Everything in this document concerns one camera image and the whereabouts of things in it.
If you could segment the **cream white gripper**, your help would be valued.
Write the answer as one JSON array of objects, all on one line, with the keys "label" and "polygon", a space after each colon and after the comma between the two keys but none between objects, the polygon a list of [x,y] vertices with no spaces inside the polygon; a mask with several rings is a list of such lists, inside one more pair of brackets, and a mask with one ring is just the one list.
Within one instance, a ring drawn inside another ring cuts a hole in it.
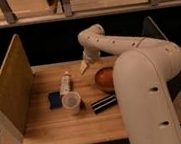
[{"label": "cream white gripper", "polygon": [[83,55],[83,61],[81,62],[79,69],[80,69],[80,74],[84,75],[85,71],[89,67],[89,64],[96,63],[99,60],[101,53],[98,50],[96,51],[84,50],[82,55]]}]

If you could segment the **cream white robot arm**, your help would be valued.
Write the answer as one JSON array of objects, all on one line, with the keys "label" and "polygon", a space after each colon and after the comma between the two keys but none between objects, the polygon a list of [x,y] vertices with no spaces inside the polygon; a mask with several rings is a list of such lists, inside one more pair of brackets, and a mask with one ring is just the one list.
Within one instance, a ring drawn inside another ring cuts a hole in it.
[{"label": "cream white robot arm", "polygon": [[149,37],[107,36],[94,24],[78,35],[80,72],[101,52],[117,56],[113,81],[130,144],[181,144],[181,127],[167,82],[181,71],[181,48]]}]

